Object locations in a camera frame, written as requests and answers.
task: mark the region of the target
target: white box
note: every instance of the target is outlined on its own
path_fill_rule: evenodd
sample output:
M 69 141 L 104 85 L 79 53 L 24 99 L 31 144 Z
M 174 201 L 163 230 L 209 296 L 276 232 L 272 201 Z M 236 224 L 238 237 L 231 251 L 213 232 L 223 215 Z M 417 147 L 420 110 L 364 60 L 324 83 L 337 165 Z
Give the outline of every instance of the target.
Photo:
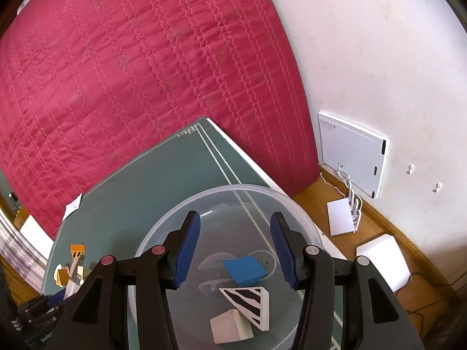
M 357 247 L 357 256 L 364 255 L 377 268 L 392 292 L 407 284 L 410 270 L 393 236 L 383 234 Z

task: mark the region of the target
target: green table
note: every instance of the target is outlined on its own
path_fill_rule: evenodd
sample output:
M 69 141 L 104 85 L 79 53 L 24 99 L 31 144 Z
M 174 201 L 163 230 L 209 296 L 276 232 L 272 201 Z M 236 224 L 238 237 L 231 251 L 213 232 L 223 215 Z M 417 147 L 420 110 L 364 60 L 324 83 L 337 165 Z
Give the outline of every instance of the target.
M 62 223 L 48 259 L 42 293 L 61 288 L 53 272 L 71 260 L 71 244 L 84 243 L 83 265 L 92 268 L 104 255 L 132 258 L 153 225 L 171 208 L 206 189 L 227 184 L 255 184 L 280 190 L 212 121 L 191 126 L 136 157 L 85 194 L 78 210 Z M 323 237 L 332 256 L 340 252 Z M 336 311 L 342 312 L 337 291 Z M 335 314 L 333 346 L 340 350 L 342 321 Z M 128 318 L 130 348 L 138 338 Z

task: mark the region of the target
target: stitched pattern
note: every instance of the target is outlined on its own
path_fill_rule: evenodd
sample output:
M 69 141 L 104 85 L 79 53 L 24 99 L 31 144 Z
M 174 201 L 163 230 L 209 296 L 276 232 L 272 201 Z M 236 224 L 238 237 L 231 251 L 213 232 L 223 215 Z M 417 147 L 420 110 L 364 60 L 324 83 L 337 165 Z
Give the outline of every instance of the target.
M 0 167 L 54 237 L 65 205 L 201 116 L 288 194 L 318 176 L 271 0 L 31 0 L 0 40 Z

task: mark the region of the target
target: blue foam block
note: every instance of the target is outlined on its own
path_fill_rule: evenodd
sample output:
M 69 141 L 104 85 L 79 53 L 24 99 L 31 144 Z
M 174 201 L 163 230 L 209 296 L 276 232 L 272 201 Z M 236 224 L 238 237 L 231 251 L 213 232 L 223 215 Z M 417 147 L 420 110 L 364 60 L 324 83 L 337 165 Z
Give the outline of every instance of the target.
M 252 256 L 225 260 L 224 267 L 240 287 L 251 287 L 268 272 Z

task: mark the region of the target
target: wooden floor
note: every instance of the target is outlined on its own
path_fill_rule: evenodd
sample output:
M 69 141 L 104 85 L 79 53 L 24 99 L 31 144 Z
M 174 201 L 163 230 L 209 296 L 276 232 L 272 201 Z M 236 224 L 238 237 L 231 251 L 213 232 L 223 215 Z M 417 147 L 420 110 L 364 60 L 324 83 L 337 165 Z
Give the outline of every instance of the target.
M 316 223 L 348 259 L 354 259 L 358 246 L 379 237 L 384 234 L 384 231 L 363 214 L 359 229 L 356 233 L 331 237 L 329 233 L 326 203 L 339 198 L 342 198 L 339 192 L 331 185 L 325 184 L 324 181 L 319 178 L 318 181 L 296 195 L 294 200 L 308 213 L 314 223 Z M 435 320 L 447 311 L 449 305 L 443 298 L 440 290 L 432 287 L 424 279 L 422 274 L 418 273 L 420 269 L 413 259 L 406 253 L 404 253 L 404 257 L 412 273 L 412 278 L 406 286 L 397 292 L 397 297 L 402 306 L 407 311 L 414 311 L 438 301 L 436 304 L 420 310 L 418 314 L 409 315 L 415 328 L 423 338 Z

